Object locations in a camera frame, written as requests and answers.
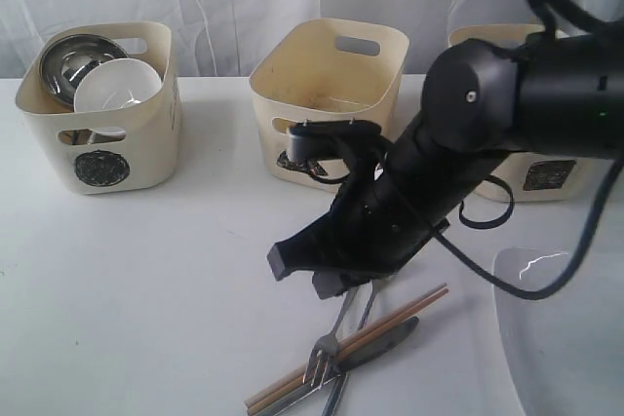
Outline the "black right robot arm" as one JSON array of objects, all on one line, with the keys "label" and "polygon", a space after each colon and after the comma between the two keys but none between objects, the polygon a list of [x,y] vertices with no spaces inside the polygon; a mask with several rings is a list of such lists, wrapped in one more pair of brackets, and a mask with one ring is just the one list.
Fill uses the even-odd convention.
[{"label": "black right robot arm", "polygon": [[292,161],[339,159],[349,170],[328,212],[267,255],[277,280],[312,272],[321,298],[393,275],[442,241],[448,214],[514,153],[611,160],[576,250],[550,284],[526,290],[490,278],[515,297],[545,299],[579,269],[623,169],[623,46],[596,34],[540,34],[514,50],[468,39],[434,61],[419,112],[397,139],[365,120],[299,123],[289,136]]}]

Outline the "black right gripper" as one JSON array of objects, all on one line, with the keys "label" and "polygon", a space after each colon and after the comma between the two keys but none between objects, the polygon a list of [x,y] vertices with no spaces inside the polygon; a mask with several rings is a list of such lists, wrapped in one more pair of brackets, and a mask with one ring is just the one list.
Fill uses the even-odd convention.
[{"label": "black right gripper", "polygon": [[371,168],[339,189],[326,214],[269,249],[276,281],[309,271],[319,299],[341,296],[349,284],[398,272],[444,232],[447,155],[374,152],[370,161]]}]

